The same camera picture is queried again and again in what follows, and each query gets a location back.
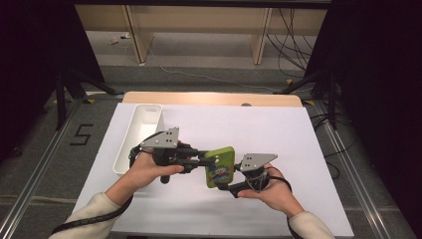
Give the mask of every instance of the black cable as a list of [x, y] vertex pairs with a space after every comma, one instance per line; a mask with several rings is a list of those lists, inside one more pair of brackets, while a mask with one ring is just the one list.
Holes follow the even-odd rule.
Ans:
[[323, 116], [321, 119], [318, 119], [315, 123], [314, 123], [314, 131], [317, 131], [317, 129], [323, 124], [323, 122], [325, 120], [328, 120], [328, 115]]
[[311, 46], [311, 44], [308, 42], [307, 38], [305, 36], [302, 36], [305, 40], [305, 42], [308, 44], [308, 46], [311, 48], [311, 50], [313, 51], [314, 48]]
[[[282, 9], [281, 8], [279, 8], [279, 12], [280, 12], [280, 15], [281, 15], [281, 17], [283, 19], [283, 22], [285, 23], [286, 29], [288, 30], [288, 36], [289, 35], [291, 36], [291, 38], [293, 40], [293, 43], [294, 43], [294, 46], [295, 46], [295, 49], [299, 49], [299, 52], [300, 52], [301, 49], [299, 48], [298, 43], [296, 42], [295, 36], [294, 36], [294, 33], [293, 33], [293, 31], [294, 31], [294, 29], [293, 29], [293, 22], [294, 22], [294, 18], [295, 18], [295, 10], [294, 9], [291, 9], [291, 24], [290, 24], [290, 27], [288, 26], [288, 23], [286, 22], [285, 16], [283, 15], [283, 12], [282, 12]], [[302, 69], [305, 70], [306, 68], [302, 64], [302, 61], [301, 61], [301, 58], [298, 55], [298, 52], [296, 52], [296, 54], [297, 54], [298, 60], [300, 61], [300, 64], [302, 65]]]
[[[277, 37], [277, 35], [274, 35], [274, 37], [276, 38], [276, 40], [280, 43], [280, 44], [282, 44], [283, 45], [283, 43], [282, 43], [282, 41], [280, 41], [280, 39], [279, 39], [279, 37]], [[299, 52], [299, 50], [297, 50], [297, 49], [293, 49], [293, 48], [291, 48], [291, 47], [288, 47], [288, 46], [286, 46], [286, 45], [284, 45], [284, 48], [287, 48], [287, 49], [289, 49], [289, 50], [291, 50], [291, 51], [293, 51], [293, 52]], [[306, 52], [302, 52], [301, 51], [301, 53], [302, 54], [304, 54], [304, 55], [307, 55], [307, 56], [311, 56], [311, 54], [310, 53], [306, 53]]]
[[332, 164], [332, 163], [330, 163], [328, 161], [326, 161], [325, 163], [327, 165], [331, 166], [332, 168], [334, 168], [334, 170], [337, 172], [337, 174], [335, 176], [332, 176], [331, 178], [332, 179], [338, 179], [340, 177], [340, 169], [337, 166], [335, 166], [334, 164]]
[[328, 157], [330, 157], [330, 156], [333, 156], [333, 155], [336, 155], [336, 154], [339, 154], [339, 153], [342, 153], [342, 152], [344, 152], [344, 151], [347, 151], [347, 150], [349, 150], [354, 144], [356, 143], [356, 138], [353, 140], [353, 142], [349, 145], [349, 146], [347, 146], [347, 147], [345, 147], [344, 149], [342, 149], [342, 150], [340, 150], [340, 151], [336, 151], [336, 152], [333, 152], [333, 153], [329, 153], [329, 154], [327, 154], [327, 155], [324, 155], [323, 156], [323, 158], [328, 158]]
[[312, 120], [313, 118], [317, 118], [317, 117], [325, 117], [325, 116], [328, 116], [328, 114], [327, 114], [327, 113], [325, 113], [325, 114], [315, 115], [315, 116], [310, 117], [310, 119]]
[[280, 70], [280, 72], [281, 72], [281, 73], [283, 73], [284, 75], [288, 76], [288, 77], [293, 77], [293, 78], [302, 78], [303, 76], [294, 76], [294, 75], [291, 75], [291, 74], [289, 74], [289, 73], [286, 73], [285, 71], [283, 71], [283, 70], [282, 70], [282, 68], [280, 67], [280, 59], [281, 59], [281, 55], [282, 55], [282, 52], [279, 52], [278, 66], [279, 66], [279, 70]]
[[95, 224], [95, 223], [99, 223], [99, 222], [105, 222], [105, 221], [112, 220], [112, 219], [116, 218], [117, 216], [121, 215], [129, 207], [132, 198], [133, 198], [133, 195], [131, 195], [130, 198], [127, 199], [127, 201], [124, 203], [124, 205], [121, 208], [119, 208], [118, 210], [113, 211], [111, 213], [101, 215], [101, 216], [90, 217], [90, 218], [86, 218], [86, 219], [81, 219], [81, 220], [76, 220], [76, 221], [64, 223], [64, 224], [56, 227], [53, 230], [52, 235], [55, 234], [55, 233], [61, 232], [61, 231], [71, 229], [71, 228], [81, 227], [81, 226], [86, 226], [86, 225], [90, 225], [90, 224]]
[[289, 62], [300, 68], [301, 70], [305, 70], [301, 65], [299, 65], [297, 62], [295, 62], [291, 57], [289, 57], [286, 53], [283, 52], [283, 44], [282, 49], [280, 49], [270, 38], [269, 35], [267, 35], [267, 38], [270, 40], [271, 44], [276, 48], [276, 50], [279, 52], [279, 67], [280, 67], [280, 55], [283, 55]]
[[[298, 44], [296, 43], [296, 40], [295, 40], [295, 33], [294, 33], [294, 27], [293, 27], [294, 18], [295, 18], [295, 9], [291, 8], [291, 24], [290, 24], [291, 38], [293, 40], [293, 44], [294, 44], [295, 49], [300, 49]], [[304, 66], [304, 64], [302, 64], [301, 57], [299, 56], [297, 51], [295, 51], [295, 52], [296, 52], [296, 56], [298, 57], [299, 63], [305, 69], [306, 67]]]

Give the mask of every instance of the green object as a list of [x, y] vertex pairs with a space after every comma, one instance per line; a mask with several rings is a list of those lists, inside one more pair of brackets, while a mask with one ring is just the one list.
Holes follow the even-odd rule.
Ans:
[[233, 181], [235, 165], [235, 149], [231, 146], [211, 150], [205, 153], [206, 158], [216, 158], [214, 165], [205, 167], [207, 186], [216, 187], [217, 183], [229, 184]]

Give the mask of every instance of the white paper sheet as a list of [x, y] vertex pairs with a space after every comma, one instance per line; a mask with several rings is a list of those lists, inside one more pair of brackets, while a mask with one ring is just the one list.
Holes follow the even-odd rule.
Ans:
[[[119, 104], [75, 210], [105, 191], [118, 176], [112, 165], [135, 104]], [[200, 150], [233, 146], [236, 161], [247, 152], [276, 153], [272, 165], [291, 183], [303, 207], [317, 215], [334, 236], [352, 237], [306, 109], [163, 105], [164, 128], [180, 127], [179, 139]], [[242, 181], [242, 173], [235, 180]], [[290, 235], [286, 216], [263, 202], [235, 199], [209, 189], [205, 170], [156, 179], [136, 192], [112, 231], [189, 237], [280, 237]]]

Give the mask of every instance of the white tray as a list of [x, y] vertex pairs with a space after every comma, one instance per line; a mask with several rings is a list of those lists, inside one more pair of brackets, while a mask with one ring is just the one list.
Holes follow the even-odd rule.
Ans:
[[137, 105], [133, 111], [129, 127], [114, 162], [112, 170], [117, 175], [124, 175], [129, 169], [130, 150], [152, 134], [162, 131], [164, 121], [160, 105]]

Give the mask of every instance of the person's right hand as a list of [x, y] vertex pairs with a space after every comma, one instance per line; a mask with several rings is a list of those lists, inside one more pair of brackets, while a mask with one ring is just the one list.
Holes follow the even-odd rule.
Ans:
[[[143, 150], [152, 152], [151, 148]], [[158, 166], [151, 153], [145, 151], [139, 153], [133, 166], [105, 192], [115, 204], [122, 206], [137, 189], [147, 186], [159, 176], [183, 171], [183, 166], [180, 165]]]
[[[266, 163], [264, 167], [268, 168], [270, 175], [284, 178], [283, 174], [270, 163]], [[277, 179], [271, 179], [267, 187], [261, 192], [247, 189], [240, 191], [238, 196], [242, 198], [260, 199], [274, 210], [284, 212], [289, 218], [304, 212], [304, 209], [293, 196], [289, 187], [283, 181]]]

